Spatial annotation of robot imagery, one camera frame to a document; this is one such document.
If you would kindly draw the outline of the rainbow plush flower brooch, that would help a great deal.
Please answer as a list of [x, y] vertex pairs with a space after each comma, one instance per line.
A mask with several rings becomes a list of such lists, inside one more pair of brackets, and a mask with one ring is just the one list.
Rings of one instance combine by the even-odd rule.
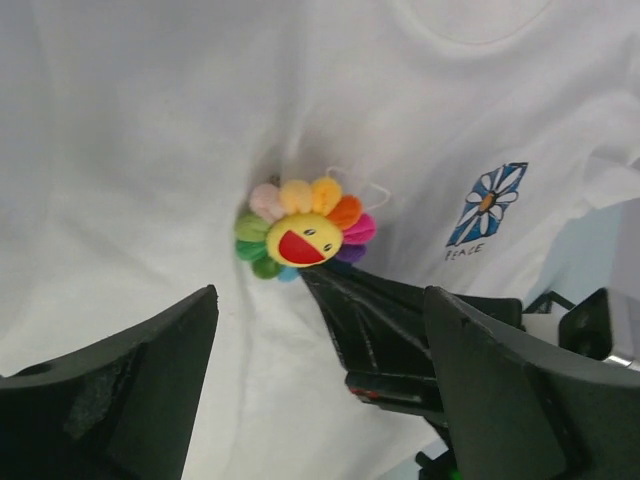
[[255, 186], [234, 224], [236, 257], [255, 277], [280, 282], [332, 260], [353, 264], [377, 233], [386, 188], [337, 166], [313, 181], [273, 177]]

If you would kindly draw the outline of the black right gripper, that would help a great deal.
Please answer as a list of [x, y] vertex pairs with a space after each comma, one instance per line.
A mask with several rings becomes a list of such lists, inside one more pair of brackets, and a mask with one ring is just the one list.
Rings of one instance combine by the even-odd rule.
[[[422, 318], [420, 288], [335, 263], [304, 269], [302, 280], [316, 300], [346, 385], [361, 401], [426, 419], [443, 442], [450, 441]], [[595, 360], [612, 349], [607, 294], [598, 289], [574, 305], [555, 291], [529, 308], [517, 299], [462, 296], [461, 301], [512, 327], [526, 315], [565, 314], [551, 330], [560, 347]]]

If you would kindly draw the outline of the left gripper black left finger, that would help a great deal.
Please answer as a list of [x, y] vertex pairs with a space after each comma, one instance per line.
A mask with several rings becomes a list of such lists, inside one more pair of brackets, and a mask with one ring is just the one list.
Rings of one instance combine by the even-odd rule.
[[181, 478], [217, 320], [217, 292], [206, 286], [2, 378], [2, 478]]

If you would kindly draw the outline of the white t-shirt with daisy print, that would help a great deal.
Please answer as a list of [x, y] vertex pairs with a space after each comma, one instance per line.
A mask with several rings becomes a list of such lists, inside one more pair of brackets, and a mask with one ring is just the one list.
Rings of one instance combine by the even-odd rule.
[[3, 2], [2, 373], [212, 284], [185, 477], [385, 474], [431, 429], [353, 398], [303, 283], [233, 252], [254, 184], [327, 172], [372, 273], [587, 295], [639, 195], [638, 3]]

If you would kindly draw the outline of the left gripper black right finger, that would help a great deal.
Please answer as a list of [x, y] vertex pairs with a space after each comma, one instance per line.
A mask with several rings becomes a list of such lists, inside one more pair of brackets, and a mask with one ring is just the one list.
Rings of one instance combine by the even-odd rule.
[[639, 373], [495, 320], [445, 290], [424, 321], [464, 479], [636, 479]]

